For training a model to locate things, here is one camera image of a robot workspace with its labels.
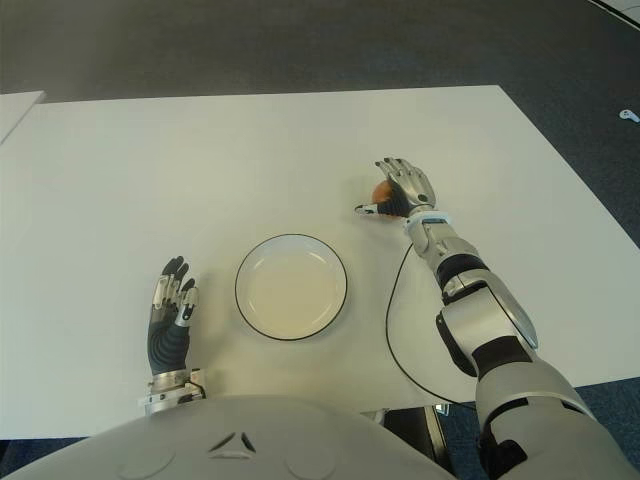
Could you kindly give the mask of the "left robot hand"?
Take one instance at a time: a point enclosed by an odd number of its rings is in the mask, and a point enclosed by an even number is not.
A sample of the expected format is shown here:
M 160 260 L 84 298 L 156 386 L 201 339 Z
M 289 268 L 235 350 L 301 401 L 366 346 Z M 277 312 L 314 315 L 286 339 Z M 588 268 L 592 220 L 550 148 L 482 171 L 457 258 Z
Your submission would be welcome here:
M 147 330 L 147 357 L 153 375 L 186 368 L 191 318 L 199 299 L 196 281 L 184 281 L 189 264 L 172 258 L 156 282 Z

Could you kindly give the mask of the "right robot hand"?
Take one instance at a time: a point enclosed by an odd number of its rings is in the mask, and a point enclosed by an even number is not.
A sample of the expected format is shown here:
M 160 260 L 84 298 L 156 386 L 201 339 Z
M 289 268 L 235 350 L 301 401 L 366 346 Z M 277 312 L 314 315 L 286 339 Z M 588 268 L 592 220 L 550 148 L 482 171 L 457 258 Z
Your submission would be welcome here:
M 372 194 L 372 202 L 354 208 L 359 215 L 408 218 L 415 211 L 434 210 L 436 195 L 427 175 L 409 161 L 385 157 L 376 161 L 385 179 Z

